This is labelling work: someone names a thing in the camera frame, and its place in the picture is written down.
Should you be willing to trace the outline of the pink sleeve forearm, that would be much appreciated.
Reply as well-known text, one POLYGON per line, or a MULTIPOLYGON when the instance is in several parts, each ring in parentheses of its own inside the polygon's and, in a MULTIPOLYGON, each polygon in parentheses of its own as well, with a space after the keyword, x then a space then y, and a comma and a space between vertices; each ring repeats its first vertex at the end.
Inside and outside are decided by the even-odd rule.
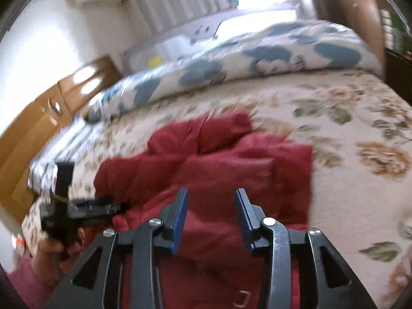
POLYGON ((36 277, 31 260, 29 255, 25 255, 16 270, 7 276, 24 303, 31 309, 39 309, 50 299, 54 288, 43 284, 36 277))

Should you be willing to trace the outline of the left hand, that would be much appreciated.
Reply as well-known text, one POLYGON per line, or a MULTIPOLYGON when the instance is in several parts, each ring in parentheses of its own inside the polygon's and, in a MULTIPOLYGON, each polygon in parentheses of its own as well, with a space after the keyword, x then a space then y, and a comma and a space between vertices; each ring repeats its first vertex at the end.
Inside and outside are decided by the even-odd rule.
POLYGON ((31 259, 33 274, 46 289, 54 289, 73 267, 84 248, 84 230, 78 230, 77 238, 70 247, 61 241, 46 238, 38 243, 37 251, 31 259))

